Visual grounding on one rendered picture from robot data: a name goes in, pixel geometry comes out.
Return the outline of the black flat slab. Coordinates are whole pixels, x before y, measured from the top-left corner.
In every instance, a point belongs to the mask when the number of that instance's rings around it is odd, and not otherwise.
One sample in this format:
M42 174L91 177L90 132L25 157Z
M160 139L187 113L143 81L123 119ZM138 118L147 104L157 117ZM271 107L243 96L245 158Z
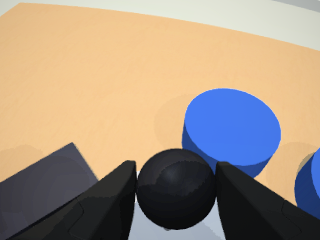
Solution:
M0 240L29 231L97 181L73 141L0 181Z

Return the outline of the glass french press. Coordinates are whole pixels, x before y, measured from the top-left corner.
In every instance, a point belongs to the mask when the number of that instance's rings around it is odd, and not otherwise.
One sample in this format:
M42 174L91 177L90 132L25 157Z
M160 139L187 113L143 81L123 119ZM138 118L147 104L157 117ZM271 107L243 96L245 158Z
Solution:
M216 176L191 149L155 153L136 172L128 240L225 240Z

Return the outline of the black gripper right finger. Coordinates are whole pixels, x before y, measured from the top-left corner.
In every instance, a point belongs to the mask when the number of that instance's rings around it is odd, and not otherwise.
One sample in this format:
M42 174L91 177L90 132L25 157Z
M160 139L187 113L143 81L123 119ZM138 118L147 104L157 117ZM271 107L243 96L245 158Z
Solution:
M236 165L217 161L215 176L225 240L320 240L320 219Z

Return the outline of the blue cylinder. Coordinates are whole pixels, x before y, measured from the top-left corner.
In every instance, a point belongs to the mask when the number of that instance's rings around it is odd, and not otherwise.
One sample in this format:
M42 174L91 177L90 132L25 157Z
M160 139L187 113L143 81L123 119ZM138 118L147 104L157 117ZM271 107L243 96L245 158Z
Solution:
M203 157L215 175L217 161L227 161L255 177L280 141L279 121L264 101L239 89L217 88L189 104L181 144Z
M320 219L320 147L297 173L295 200L297 207Z

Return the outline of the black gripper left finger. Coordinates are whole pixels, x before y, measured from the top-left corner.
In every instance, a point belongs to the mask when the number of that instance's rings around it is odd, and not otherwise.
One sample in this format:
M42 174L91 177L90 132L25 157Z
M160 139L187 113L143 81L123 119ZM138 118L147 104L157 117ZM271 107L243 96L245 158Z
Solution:
M72 203L11 240L128 240L136 180L136 160L125 160Z

